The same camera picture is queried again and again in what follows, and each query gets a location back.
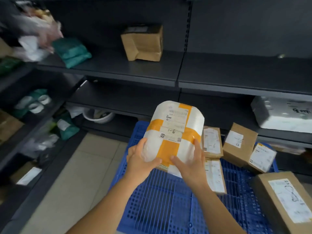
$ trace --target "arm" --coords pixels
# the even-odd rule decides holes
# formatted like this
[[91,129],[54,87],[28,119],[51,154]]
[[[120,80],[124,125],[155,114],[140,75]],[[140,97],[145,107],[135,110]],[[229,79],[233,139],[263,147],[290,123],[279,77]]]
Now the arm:
[[201,206],[210,234],[246,234],[228,212],[216,194],[210,189],[205,173],[205,154],[195,140],[194,158],[189,164],[177,156],[171,156],[183,180],[191,188]]
[[141,153],[146,138],[130,147],[127,156],[127,170],[108,194],[66,234],[115,234],[127,202],[136,189],[161,164],[160,158],[144,162]]

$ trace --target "tile floor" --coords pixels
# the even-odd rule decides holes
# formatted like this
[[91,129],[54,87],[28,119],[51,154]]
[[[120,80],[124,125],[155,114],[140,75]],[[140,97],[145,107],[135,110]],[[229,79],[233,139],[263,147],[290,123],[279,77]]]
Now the tile floor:
[[87,134],[20,234],[64,234],[106,195],[126,147]]

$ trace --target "hand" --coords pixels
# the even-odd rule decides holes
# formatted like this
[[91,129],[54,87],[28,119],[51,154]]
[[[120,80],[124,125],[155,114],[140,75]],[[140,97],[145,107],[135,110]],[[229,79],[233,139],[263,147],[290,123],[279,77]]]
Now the hand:
[[147,138],[143,138],[135,146],[128,149],[127,169],[124,177],[133,182],[135,187],[141,184],[150,174],[151,170],[162,163],[162,159],[156,157],[153,161],[145,162],[141,156],[143,145]]
[[183,163],[177,156],[171,156],[170,160],[179,169],[183,180],[195,193],[199,189],[208,186],[205,172],[205,154],[200,148],[198,140],[194,140],[194,158],[188,163]]

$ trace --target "white styrofoam box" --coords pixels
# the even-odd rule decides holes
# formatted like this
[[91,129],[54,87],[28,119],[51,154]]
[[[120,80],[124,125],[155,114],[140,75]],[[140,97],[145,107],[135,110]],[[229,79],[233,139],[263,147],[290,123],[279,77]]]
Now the white styrofoam box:
[[[184,139],[186,137],[183,136],[183,133],[196,134],[200,142],[205,118],[196,107],[184,105],[183,108],[179,107],[180,105],[184,104],[165,101],[157,106],[150,126],[155,124],[158,126],[154,130],[149,126],[144,134],[147,142],[143,147],[142,157],[146,162],[152,161],[157,156],[162,144],[163,146],[166,144],[166,150],[175,151],[176,154],[172,155],[177,155],[182,162],[193,159],[194,145],[190,141],[192,139]],[[161,165],[160,168],[181,177],[179,170],[174,165]]]
[[261,128],[312,133],[312,102],[256,96],[251,107]]

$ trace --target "blue basket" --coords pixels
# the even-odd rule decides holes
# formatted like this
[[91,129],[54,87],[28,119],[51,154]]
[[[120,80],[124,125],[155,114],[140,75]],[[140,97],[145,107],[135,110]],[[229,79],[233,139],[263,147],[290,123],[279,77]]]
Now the blue basket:
[[[111,187],[124,175],[128,148],[144,136],[149,123],[137,122]],[[254,175],[221,159],[227,195],[219,195],[240,226],[249,234],[273,234],[248,181]],[[274,161],[270,172],[278,171]],[[153,169],[131,195],[117,228],[124,233],[208,233],[201,208],[184,181]]]

